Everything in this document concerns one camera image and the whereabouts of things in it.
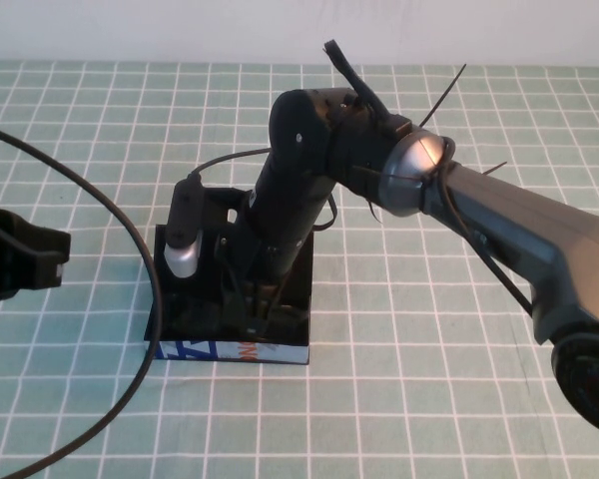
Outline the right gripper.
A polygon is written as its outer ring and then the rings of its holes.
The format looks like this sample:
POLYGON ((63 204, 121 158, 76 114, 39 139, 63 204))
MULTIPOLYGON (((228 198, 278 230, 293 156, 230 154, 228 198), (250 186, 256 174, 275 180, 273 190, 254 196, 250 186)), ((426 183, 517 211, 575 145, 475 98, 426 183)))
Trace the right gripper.
POLYGON ((281 291, 305 243, 305 234, 285 237, 274 227, 260 230, 248 218, 238 217, 224 231, 226 243, 217 258, 224 263, 224 323, 235 335, 246 332, 244 297, 251 297, 249 337, 273 339, 280 334, 276 312, 281 291))

